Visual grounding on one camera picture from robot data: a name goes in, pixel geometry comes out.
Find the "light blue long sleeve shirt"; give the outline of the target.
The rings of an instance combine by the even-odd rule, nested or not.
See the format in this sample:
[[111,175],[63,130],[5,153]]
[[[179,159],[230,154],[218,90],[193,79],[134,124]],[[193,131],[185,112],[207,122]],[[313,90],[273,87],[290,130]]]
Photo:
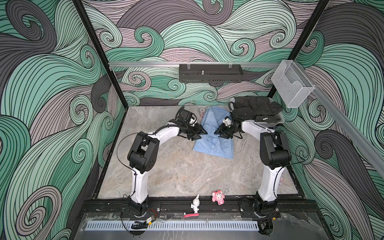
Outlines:
[[194,151],[212,155],[216,157],[233,159],[234,141],[233,139],[220,138],[215,134],[225,117],[230,115],[229,111],[220,107],[209,107],[205,110],[205,115],[201,125],[207,135],[201,135],[201,139],[196,140]]

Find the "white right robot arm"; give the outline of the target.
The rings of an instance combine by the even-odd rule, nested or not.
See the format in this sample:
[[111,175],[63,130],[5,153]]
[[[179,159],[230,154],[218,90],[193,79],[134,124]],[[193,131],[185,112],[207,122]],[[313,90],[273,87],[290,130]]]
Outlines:
[[260,142],[264,170],[254,210],[262,217],[276,213],[279,180],[293,155],[287,135],[270,128],[282,120],[279,114],[283,107],[268,97],[234,97],[229,102],[229,110],[230,115],[224,118],[215,135],[242,139],[246,133]]

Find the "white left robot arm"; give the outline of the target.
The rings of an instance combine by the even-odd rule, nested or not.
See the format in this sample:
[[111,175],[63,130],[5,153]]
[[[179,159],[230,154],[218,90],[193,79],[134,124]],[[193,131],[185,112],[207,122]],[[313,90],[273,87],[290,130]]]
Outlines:
[[147,211],[149,171],[157,161],[160,146],[174,137],[196,141],[207,134],[198,123],[197,116],[184,107],[167,124],[155,131],[135,133],[136,137],[127,154],[129,164],[123,164],[132,171],[132,191],[128,196],[127,206],[131,214],[143,216]]

